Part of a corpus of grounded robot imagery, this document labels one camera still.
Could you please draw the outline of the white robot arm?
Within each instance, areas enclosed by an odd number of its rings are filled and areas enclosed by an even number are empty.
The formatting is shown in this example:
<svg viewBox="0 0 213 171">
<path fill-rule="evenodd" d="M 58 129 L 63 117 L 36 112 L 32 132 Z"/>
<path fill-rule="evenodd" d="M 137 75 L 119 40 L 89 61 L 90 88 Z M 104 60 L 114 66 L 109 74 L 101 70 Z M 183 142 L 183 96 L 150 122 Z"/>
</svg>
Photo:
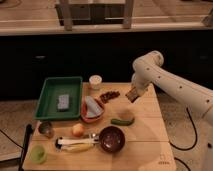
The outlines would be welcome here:
<svg viewBox="0 0 213 171">
<path fill-rule="evenodd" d="M 164 57 L 159 51 L 151 51 L 133 61 L 134 74 L 131 90 L 126 93 L 133 103 L 153 83 L 175 100 L 192 108 L 211 126 L 208 147 L 202 164 L 202 171 L 213 171 L 213 90 L 172 74 L 161 66 Z"/>
</svg>

